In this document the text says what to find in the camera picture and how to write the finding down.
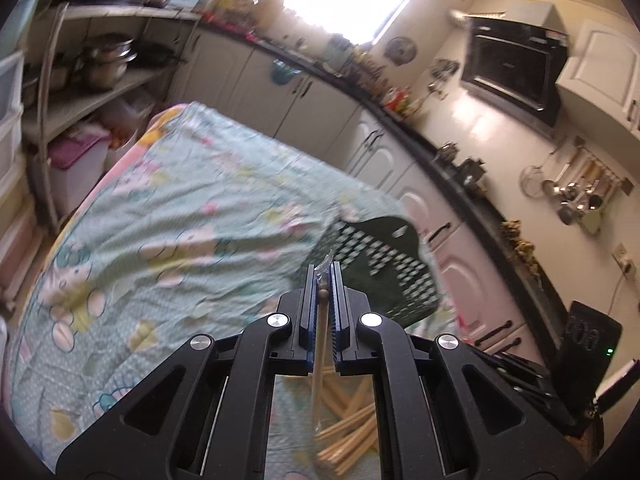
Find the chopsticks pair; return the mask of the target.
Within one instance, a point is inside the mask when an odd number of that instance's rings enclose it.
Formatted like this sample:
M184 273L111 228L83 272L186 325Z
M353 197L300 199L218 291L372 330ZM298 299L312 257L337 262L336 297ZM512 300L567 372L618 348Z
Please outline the chopsticks pair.
M321 428L321 393L324 360L326 359L326 332L329 328L330 285L329 270L333 252L329 252L314 268L317 283L316 332L314 333L314 374L311 379L311 427L314 433Z

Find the pile of wrapped chopsticks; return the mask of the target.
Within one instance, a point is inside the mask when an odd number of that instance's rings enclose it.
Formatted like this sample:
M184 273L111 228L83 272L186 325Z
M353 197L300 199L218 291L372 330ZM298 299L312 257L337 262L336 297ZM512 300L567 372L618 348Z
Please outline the pile of wrapped chopsticks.
M324 364L311 374L312 457L337 478L345 479L366 458L378 455L373 380L369 375L342 376Z

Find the green plastic utensil basket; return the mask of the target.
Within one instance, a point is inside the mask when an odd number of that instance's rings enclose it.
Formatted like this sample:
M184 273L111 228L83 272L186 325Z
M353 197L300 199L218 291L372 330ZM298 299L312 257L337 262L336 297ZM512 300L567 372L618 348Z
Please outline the green plastic utensil basket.
M420 255L420 237L404 218L385 216L331 223L303 268L330 257L345 286L368 296L373 310L409 327L436 312L442 293Z

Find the hello kitty tablecloth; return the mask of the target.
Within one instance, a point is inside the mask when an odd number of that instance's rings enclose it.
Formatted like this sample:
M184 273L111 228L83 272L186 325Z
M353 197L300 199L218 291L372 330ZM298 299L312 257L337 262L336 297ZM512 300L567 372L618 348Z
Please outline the hello kitty tablecloth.
M306 258L337 219L394 216L397 200L202 104L174 107L55 242L11 344L1 474L59 479L63 451L191 337L235 336L314 284L312 364L274 380L261 479L339 479L312 457L317 283ZM454 328L442 299L409 327Z

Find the hanging strainer ladle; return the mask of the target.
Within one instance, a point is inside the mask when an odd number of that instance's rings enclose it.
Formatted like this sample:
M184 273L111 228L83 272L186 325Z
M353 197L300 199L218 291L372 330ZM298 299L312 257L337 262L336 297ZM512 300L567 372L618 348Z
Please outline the hanging strainer ladle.
M518 177L518 187L521 192L529 198L541 198L544 195L542 192L542 182L544 182L544 168L546 168L548 162L552 159L560 148L554 148L550 151L546 158L538 165L529 165L525 167Z

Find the pink storage box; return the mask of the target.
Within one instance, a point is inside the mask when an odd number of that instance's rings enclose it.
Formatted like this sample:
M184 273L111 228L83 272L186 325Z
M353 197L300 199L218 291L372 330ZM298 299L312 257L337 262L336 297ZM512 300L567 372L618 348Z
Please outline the pink storage box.
M51 193L62 216L80 206L99 182L110 135L98 124L78 122L49 144Z

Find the black range hood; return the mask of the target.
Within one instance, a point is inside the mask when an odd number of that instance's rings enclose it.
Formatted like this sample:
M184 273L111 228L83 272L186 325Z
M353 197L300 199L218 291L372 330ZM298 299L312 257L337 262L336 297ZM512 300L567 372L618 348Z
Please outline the black range hood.
M468 15L465 27L462 87L552 136L561 109L555 81L568 59L568 36L555 6L515 1L498 16Z

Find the stainless steel pots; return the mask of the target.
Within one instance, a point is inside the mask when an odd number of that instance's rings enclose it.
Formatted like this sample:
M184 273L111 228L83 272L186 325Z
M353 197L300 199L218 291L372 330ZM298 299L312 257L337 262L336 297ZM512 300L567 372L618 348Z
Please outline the stainless steel pots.
M110 32L89 38L81 50L81 76L93 91L114 89L137 57L134 38Z

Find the small wall fan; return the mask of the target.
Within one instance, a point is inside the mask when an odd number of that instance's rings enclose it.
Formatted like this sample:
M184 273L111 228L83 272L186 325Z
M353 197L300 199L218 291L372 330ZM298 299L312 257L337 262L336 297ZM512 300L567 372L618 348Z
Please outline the small wall fan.
M395 66L411 63L418 55L418 46L409 37L397 36L392 38L384 48L384 58Z

